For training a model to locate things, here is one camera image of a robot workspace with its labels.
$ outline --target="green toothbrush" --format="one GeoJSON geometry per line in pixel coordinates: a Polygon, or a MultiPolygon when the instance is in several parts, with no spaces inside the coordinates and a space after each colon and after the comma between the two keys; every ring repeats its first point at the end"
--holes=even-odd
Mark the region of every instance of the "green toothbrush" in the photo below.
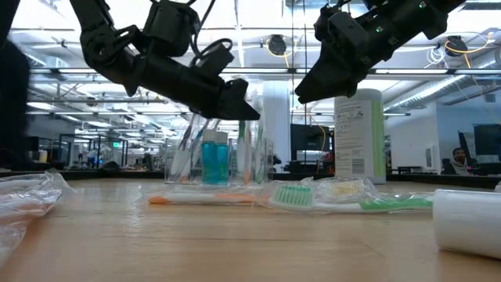
{"type": "Polygon", "coordinates": [[[322,204],[313,199],[313,191],[305,186],[280,186],[268,201],[270,208],[292,212],[378,213],[401,210],[431,210],[433,197],[420,199],[372,200],[354,204],[322,204]]]}

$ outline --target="toothbrush head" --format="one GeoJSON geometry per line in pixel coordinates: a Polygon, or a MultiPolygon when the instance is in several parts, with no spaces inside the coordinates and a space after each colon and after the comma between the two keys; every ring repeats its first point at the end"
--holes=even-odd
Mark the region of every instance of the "toothbrush head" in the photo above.
{"type": "Polygon", "coordinates": [[[309,212],[313,209],[313,191],[304,186],[280,186],[268,205],[293,212],[309,212]]]}

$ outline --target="desk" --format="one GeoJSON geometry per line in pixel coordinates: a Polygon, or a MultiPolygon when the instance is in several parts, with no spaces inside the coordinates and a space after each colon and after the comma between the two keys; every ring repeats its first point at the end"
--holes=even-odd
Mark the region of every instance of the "desk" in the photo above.
{"type": "Polygon", "coordinates": [[[78,194],[30,225],[0,270],[2,282],[501,279],[501,261],[438,251],[431,213],[302,215],[234,206],[149,206],[136,204],[138,187],[163,186],[159,180],[70,185],[78,194]]]}

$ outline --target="person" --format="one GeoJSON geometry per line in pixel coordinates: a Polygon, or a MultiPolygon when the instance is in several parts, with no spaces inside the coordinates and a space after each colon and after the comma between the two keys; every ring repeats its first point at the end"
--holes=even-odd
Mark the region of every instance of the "person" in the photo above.
{"type": "Polygon", "coordinates": [[[444,165],[443,175],[470,175],[468,172],[467,155],[461,148],[456,148],[452,151],[453,159],[444,165]]]}

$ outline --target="white cylinder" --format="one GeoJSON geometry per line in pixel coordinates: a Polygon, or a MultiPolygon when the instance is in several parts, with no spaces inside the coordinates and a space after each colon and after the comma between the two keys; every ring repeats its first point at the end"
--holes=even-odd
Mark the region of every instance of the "white cylinder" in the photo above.
{"type": "Polygon", "coordinates": [[[382,93],[359,89],[352,98],[336,97],[334,116],[336,176],[386,183],[382,93]]]}
{"type": "Polygon", "coordinates": [[[436,190],[433,223],[440,248],[501,259],[501,193],[436,190]]]}

